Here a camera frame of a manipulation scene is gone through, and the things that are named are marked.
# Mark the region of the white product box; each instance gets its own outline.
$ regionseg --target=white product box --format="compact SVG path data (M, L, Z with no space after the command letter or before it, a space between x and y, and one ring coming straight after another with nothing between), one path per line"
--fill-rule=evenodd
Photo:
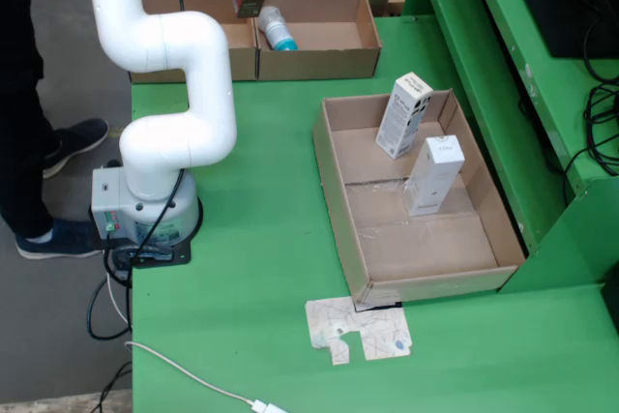
M376 137L376 143L392 159L408 152L413 146L415 133L426 113L432 92L432 88L414 73L396 80Z
M404 186L404 204L409 215L438 212L463 163L457 137L427 138Z

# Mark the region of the torn paper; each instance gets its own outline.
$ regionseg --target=torn paper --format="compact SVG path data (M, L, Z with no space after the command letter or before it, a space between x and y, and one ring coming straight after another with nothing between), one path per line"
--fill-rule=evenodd
M350 361L348 345L339 337L359 332L366 360L410 355L413 341L404 309L356 312L351 297L306 303L313 348L329 348L334 365Z

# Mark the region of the robotic arm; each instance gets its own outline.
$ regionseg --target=robotic arm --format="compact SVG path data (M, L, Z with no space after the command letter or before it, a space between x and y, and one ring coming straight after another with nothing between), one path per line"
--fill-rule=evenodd
M147 15L141 0L92 1L103 50L116 65L135 73L181 69L186 75L189 109L132 122L120 139L124 167L114 168L119 170L114 174L96 170L93 176L93 215L102 238L111 233L139 242L140 231L162 211L180 170L217 163L235 145L228 42L221 26L203 13ZM158 227L172 231L167 245L186 239L198 222L189 173L175 201L177 207Z

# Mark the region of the black shoe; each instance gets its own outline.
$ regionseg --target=black shoe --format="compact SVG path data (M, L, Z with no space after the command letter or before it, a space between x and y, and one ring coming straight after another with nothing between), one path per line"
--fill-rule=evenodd
M98 147L107 137L108 131L109 125L100 118L82 121L65 130L56 131L60 147L44 157L43 179L58 174L72 157Z
M100 251L93 244L92 224L88 221L54 220L51 240L35 244L15 236L17 251L29 260L45 260L61 256L85 258Z

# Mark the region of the person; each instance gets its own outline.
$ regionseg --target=person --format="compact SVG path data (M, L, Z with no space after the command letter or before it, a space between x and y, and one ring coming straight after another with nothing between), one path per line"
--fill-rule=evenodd
M98 252L94 228L88 221L53 219L43 202L43 180L100 145L108 124L91 119L55 131L45 119L37 94L43 59L30 3L0 0L0 215L25 258L86 257Z

